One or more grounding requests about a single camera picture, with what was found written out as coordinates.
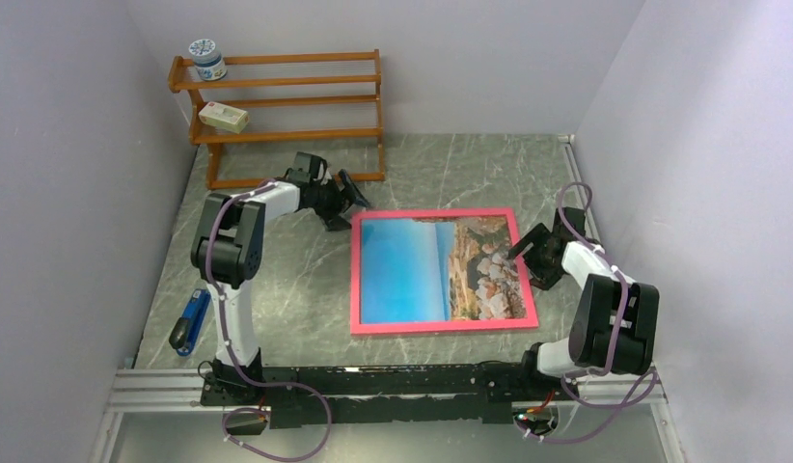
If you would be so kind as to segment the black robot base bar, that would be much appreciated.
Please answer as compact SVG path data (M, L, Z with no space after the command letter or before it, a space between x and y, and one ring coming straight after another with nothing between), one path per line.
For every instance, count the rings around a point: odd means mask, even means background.
M204 407L262 406L274 429L307 424L506 424L564 396L557 378L519 363L366 367L264 367L256 385L217 368L203 373Z

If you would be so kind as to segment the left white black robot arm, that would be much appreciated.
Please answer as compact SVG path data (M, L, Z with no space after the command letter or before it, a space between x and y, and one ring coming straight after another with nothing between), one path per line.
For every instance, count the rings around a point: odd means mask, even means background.
M280 177L239 194L211 193L204 201L190 260L206 282L215 309L218 344L213 371L229 397L255 403L263 392L262 360L252 321L251 286L260 270L266 226L310 210L329 232L350 229L350 211L368 208L351 174L333 174L326 159L296 153Z

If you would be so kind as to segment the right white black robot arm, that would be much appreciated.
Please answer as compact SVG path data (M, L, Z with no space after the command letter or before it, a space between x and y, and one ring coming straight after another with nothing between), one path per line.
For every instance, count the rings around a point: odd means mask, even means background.
M586 235L586 213L576 207L556 212L553 225L537 224L508 253L520 258L528 282L548 290L571 277L581 295L566 338L537 342L524 354L519 391L540 400L559 377L647 373L652 363L660 293L607 262L600 243Z

